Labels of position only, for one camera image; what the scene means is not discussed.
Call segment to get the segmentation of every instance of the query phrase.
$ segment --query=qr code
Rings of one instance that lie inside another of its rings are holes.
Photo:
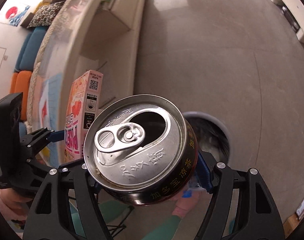
[[[97,90],[98,86],[99,86],[99,82],[98,81],[91,80],[90,87],[89,87],[90,89]]]

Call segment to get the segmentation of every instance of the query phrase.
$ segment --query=tile grout line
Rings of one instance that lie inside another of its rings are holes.
[[[258,141],[258,149],[257,149],[257,154],[256,154],[256,160],[255,160],[255,166],[256,166],[257,159],[258,159],[258,153],[260,151],[260,144],[261,144],[263,111],[262,111],[262,90],[261,90],[260,72],[258,70],[258,65],[257,65],[257,62],[256,62],[256,57],[255,57],[255,51],[254,50],[253,50],[253,55],[254,55],[254,60],[255,60],[255,65],[256,65],[256,70],[257,70],[257,75],[258,75],[258,83],[259,83],[259,86],[260,86],[260,98],[261,98],[261,127],[260,127],[260,139]]]

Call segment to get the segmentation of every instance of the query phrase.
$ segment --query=gray tile floor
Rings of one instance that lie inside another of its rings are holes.
[[[147,0],[135,81],[136,94],[220,119],[232,135],[229,165],[258,168],[283,221],[295,211],[304,197],[304,46],[280,8],[270,0]],[[193,239],[209,200],[203,194],[175,239]],[[120,239],[141,239],[173,205],[136,208]]]

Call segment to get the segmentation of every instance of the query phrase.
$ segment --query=orange sofa cushion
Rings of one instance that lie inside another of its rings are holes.
[[[31,71],[27,71],[27,70],[20,71],[18,73],[15,82],[14,93],[23,92],[22,112],[21,112],[22,121],[25,121],[27,119],[28,93],[29,93],[31,76],[32,76]]]
[[[11,78],[10,94],[14,93],[14,87],[15,87],[17,77],[18,77],[18,73],[14,72],[12,75],[12,78]]]

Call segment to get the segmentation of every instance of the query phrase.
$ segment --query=can rim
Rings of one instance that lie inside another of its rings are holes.
[[[145,185],[140,185],[140,186],[120,186],[117,184],[114,184],[113,182],[107,180],[102,174],[98,174],[98,168],[96,167],[95,163],[94,163],[94,156],[93,156],[93,151],[91,151],[91,146],[94,143],[94,140],[92,138],[92,132],[91,127],[92,125],[95,125],[96,127],[100,127],[109,116],[111,116],[114,112],[116,112],[118,109],[120,109],[121,107],[124,106],[128,106],[134,103],[134,101],[131,101],[131,99],[135,98],[137,99],[138,97],[142,98],[142,101],[139,103],[153,103],[156,104],[160,107],[164,107],[164,105],[166,105],[167,107],[165,107],[164,109],[166,111],[172,110],[171,112],[169,112],[174,119],[176,120],[178,126],[180,127],[180,133],[181,133],[181,146],[178,149],[178,154],[176,154],[175,158],[173,159],[172,163],[169,164],[169,166],[167,167],[167,172],[164,172],[161,176],[159,176],[154,182],[153,184],[151,184],[150,181],[147,181]],[[88,168],[88,171],[90,173],[90,175],[103,187],[109,188],[110,190],[114,190],[114,191],[119,191],[119,192],[140,192],[144,189],[147,189],[149,187],[153,187],[156,183],[162,181],[169,173],[171,170],[173,170],[178,162],[180,161],[181,156],[183,155],[183,152],[185,151],[186,148],[186,142],[187,142],[187,134],[186,134],[186,122],[185,122],[185,118],[183,117],[183,114],[180,112],[180,110],[169,100],[167,100],[166,98],[160,97],[160,96],[156,96],[156,95],[149,95],[149,94],[142,94],[142,95],[133,95],[130,97],[126,97],[126,98],[122,98],[120,100],[118,100],[117,102],[111,104],[110,106],[108,106],[106,109],[104,109],[98,116],[97,118],[95,118],[94,122],[92,123],[92,125],[89,128],[89,131],[85,137],[85,142],[84,142],[84,161],[85,164]]]

